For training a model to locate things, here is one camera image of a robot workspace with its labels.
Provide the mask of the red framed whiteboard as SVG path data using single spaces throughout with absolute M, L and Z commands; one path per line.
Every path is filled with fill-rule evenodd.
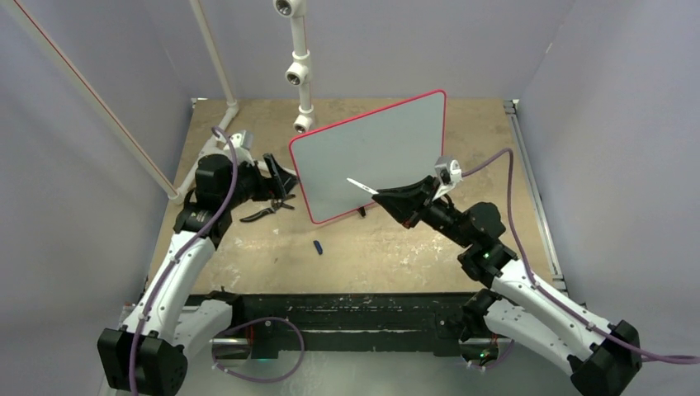
M 372 204 L 375 190 L 433 173 L 445 140 L 447 94 L 433 90 L 293 138 L 288 148 L 312 224 Z

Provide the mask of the blue marker cap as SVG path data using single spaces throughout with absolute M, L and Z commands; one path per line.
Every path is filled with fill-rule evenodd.
M 313 244 L 314 244 L 314 246 L 315 246 L 316 252 L 317 252 L 319 255 L 322 255 L 324 251 L 323 251 L 323 248 L 322 248 L 321 243 L 320 243 L 318 240 L 314 240 L 314 241 L 313 241 Z

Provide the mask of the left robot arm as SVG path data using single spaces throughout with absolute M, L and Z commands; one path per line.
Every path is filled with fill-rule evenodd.
M 168 252 L 133 311 L 117 329 L 106 328 L 98 354 L 112 389 L 133 395 L 175 395 L 187 376 L 189 360 L 222 333 L 237 337 L 246 315 L 234 295 L 209 299 L 195 311 L 186 302 L 201 271 L 233 223 L 232 211 L 251 201 L 284 201 L 298 178 L 270 153 L 258 162 L 232 154 L 207 154 L 198 160 L 195 186 L 185 195 Z

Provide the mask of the white marker pen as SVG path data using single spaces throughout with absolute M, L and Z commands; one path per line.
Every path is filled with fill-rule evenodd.
M 371 194 L 371 195 L 376 195 L 376 194 L 378 194 L 378 191 L 376 191 L 376 190 L 370 188 L 369 186 L 366 186 L 366 185 L 363 184 L 363 183 L 360 183 L 359 181 L 356 181 L 355 179 L 352 179 L 352 178 L 348 177 L 348 178 L 347 178 L 347 181 L 350 182 L 351 184 L 353 184 L 354 186 L 360 188 L 361 190 L 363 190 L 363 191 L 365 191 L 365 192 Z

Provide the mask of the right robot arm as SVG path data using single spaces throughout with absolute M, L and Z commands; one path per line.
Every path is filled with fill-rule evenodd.
M 504 335 L 557 365 L 582 395 L 620 395 L 642 367 L 639 332 L 590 312 L 528 270 L 524 256 L 500 241 L 505 227 L 497 206 L 478 202 L 460 211 L 441 183 L 425 177 L 383 189 L 373 200 L 407 229 L 420 222 L 464 249 L 457 260 L 484 287 L 463 307 L 461 337 Z

